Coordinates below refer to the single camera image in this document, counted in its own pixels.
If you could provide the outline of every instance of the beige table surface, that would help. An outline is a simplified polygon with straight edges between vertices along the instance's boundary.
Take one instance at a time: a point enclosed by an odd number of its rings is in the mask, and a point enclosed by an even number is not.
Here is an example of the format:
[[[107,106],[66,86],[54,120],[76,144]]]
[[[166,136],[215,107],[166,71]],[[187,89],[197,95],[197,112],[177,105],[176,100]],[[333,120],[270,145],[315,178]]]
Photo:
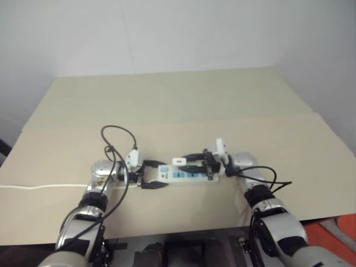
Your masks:
[[[318,114],[128,128],[136,135],[145,159],[169,162],[174,156],[210,148],[217,137],[225,140],[230,153],[250,151],[260,164],[275,168],[280,181],[293,181],[276,196],[299,220],[356,211],[355,157]],[[131,148],[131,140],[123,132],[110,130],[108,138],[123,154]],[[28,128],[0,168],[0,184],[87,183],[91,164],[104,158],[103,147],[97,126]],[[67,187],[0,189],[0,245],[55,242],[64,216],[77,205],[82,193],[83,188]],[[110,206],[120,193],[115,192]],[[222,177],[217,185],[133,188],[105,222],[105,236],[243,226],[248,224],[249,215],[246,201],[231,178]]]
[[[273,67],[57,78],[23,131],[311,112]]]

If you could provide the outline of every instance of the power strip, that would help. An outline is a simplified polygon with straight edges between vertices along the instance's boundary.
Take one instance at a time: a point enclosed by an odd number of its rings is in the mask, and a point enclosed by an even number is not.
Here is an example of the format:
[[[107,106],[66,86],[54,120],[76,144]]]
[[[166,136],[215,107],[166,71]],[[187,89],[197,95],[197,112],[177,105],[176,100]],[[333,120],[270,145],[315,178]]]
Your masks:
[[[212,180],[207,179],[207,174],[192,174],[178,169],[174,165],[159,165],[157,181],[166,182],[170,185],[192,185],[192,184],[217,184],[219,175],[213,174]]]

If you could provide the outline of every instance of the red object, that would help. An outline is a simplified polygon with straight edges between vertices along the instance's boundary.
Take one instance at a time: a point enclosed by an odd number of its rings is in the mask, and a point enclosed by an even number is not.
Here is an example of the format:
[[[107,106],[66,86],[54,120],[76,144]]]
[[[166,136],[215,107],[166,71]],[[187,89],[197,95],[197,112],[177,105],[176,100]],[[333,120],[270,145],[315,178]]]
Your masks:
[[[349,218],[345,220],[339,220],[339,225],[342,225],[342,229],[348,229],[346,233],[354,233],[356,228],[355,221],[350,220]],[[304,228],[306,234],[308,235],[309,245],[321,246],[325,249],[328,249],[338,255],[340,258],[347,261],[349,264],[356,266],[356,253],[349,249],[327,229],[323,228],[319,223],[315,222],[305,226]]]

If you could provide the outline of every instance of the white wall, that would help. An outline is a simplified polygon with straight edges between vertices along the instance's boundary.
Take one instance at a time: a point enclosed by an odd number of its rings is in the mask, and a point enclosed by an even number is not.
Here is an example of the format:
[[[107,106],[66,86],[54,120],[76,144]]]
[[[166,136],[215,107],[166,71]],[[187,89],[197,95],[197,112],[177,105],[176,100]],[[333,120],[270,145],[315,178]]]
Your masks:
[[[2,0],[0,137],[14,143],[55,76],[277,64],[354,147],[354,21],[353,0]]]

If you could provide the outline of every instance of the white cable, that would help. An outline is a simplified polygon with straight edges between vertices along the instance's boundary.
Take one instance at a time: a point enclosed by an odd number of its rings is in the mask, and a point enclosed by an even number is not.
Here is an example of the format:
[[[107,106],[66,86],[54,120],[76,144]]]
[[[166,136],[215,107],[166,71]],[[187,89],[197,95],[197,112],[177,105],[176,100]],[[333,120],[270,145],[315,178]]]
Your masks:
[[[0,185],[0,189],[24,189],[24,190],[34,190],[46,187],[87,187],[88,185],[81,184],[58,184],[58,185],[39,185],[39,186],[22,186],[22,185]],[[137,185],[129,185],[129,188],[137,187]],[[117,186],[113,189],[124,189],[125,186]]]

